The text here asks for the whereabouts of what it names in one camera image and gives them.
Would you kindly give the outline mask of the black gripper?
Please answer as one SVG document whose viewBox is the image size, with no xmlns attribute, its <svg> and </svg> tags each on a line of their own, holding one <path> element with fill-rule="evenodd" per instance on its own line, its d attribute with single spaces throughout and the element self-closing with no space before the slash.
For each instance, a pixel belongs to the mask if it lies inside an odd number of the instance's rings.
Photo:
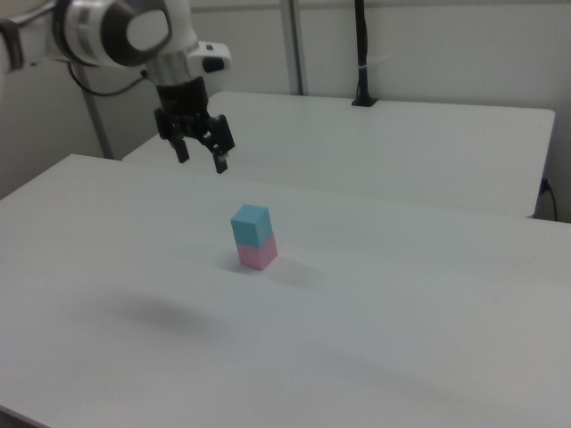
<svg viewBox="0 0 571 428">
<path fill-rule="evenodd" d="M 161 107 L 154 111 L 159 136 L 170 143 L 178 162 L 185 163 L 189 154 L 184 141 L 187 131 L 199 134 L 198 141 L 212 155 L 218 174 L 228 169 L 228 153 L 236 146 L 225 115 L 211 117 L 207 111 L 209 97 L 202 77 L 181 85 L 156 87 Z"/>
</svg>

